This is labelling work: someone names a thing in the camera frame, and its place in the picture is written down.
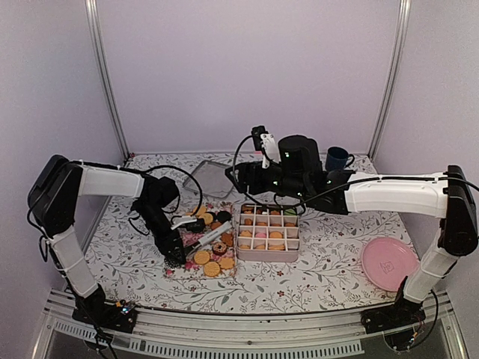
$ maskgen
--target pink box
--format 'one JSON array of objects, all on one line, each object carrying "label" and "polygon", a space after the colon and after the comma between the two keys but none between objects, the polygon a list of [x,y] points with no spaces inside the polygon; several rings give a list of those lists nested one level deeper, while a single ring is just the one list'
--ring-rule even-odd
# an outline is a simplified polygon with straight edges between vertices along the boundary
[{"label": "pink box", "polygon": [[[296,211],[271,214],[254,204],[241,207],[238,221],[237,256],[255,262],[295,262],[301,239]],[[241,232],[252,236],[241,236]]]}]

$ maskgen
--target table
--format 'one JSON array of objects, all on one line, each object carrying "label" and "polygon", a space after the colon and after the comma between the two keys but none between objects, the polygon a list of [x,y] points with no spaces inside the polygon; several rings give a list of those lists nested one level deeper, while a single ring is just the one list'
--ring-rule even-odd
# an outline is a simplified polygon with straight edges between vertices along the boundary
[{"label": "table", "polygon": [[[176,165],[189,172],[203,160],[227,163],[227,153],[140,155],[130,168]],[[238,162],[254,161],[255,154],[241,154]],[[356,156],[352,169],[376,173],[367,156]],[[185,175],[160,170],[179,187]],[[181,209],[193,208],[197,197],[181,188]],[[270,194],[258,196],[271,202]],[[247,202],[233,191],[227,201]],[[295,263],[238,261],[237,274],[230,278],[175,279],[163,275],[163,256],[152,236],[131,228],[128,218],[132,199],[115,197],[101,219],[88,247],[86,259],[95,278],[111,300],[126,299],[137,305],[202,313],[300,313],[349,309],[392,301],[364,276],[361,249],[378,236],[397,238],[412,248],[403,222],[394,212],[363,212],[348,216],[328,215],[309,209],[300,220],[302,249]]]}]

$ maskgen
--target metal vent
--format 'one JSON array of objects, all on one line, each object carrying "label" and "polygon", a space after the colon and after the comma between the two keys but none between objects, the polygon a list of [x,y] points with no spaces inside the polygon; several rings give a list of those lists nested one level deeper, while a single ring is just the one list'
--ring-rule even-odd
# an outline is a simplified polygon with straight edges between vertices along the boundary
[{"label": "metal vent", "polygon": [[[55,330],[81,340],[95,342],[95,330],[80,324],[77,325],[57,319]],[[214,349],[174,346],[151,340],[130,338],[129,346],[119,347],[114,343],[112,343],[112,346],[116,349],[127,350],[128,352],[137,352],[167,359],[333,359],[364,354],[359,340],[291,349]]]}]

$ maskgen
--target mug handle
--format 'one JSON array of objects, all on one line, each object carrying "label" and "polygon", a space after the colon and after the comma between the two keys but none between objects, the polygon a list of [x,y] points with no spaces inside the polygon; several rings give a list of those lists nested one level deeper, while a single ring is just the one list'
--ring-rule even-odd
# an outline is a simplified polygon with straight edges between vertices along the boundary
[{"label": "mug handle", "polygon": [[344,168],[348,168],[350,165],[353,164],[354,162],[354,155],[349,155],[348,157],[351,157],[351,162],[350,163],[346,163],[346,166],[344,166]]}]

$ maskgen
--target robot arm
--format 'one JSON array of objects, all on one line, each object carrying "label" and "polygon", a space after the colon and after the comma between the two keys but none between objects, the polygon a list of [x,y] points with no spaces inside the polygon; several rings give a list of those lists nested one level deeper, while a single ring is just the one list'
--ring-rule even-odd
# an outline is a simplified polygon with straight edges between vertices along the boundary
[{"label": "robot arm", "polygon": [[160,252],[184,263],[183,241],[162,211],[177,198],[178,188],[167,177],[157,179],[119,166],[70,162],[55,155],[28,195],[28,206],[46,234],[51,257],[76,297],[73,318],[131,333],[136,312],[125,303],[106,303],[105,293],[91,274],[79,246],[73,223],[76,201],[82,195],[136,198],[132,209],[143,217]]},{"label": "robot arm", "polygon": [[264,166],[264,127],[253,129],[256,150],[262,162],[246,162],[226,169],[225,174],[240,193],[267,191],[300,199],[321,212],[347,215],[350,212],[411,212],[441,218],[440,228],[418,269],[404,278],[393,305],[366,310],[367,332],[384,331],[424,319],[421,309],[429,291],[456,264],[478,246],[475,202],[461,168],[449,166],[445,173],[422,176],[383,176],[351,170],[323,171],[317,144],[301,135],[281,139],[280,163]]}]

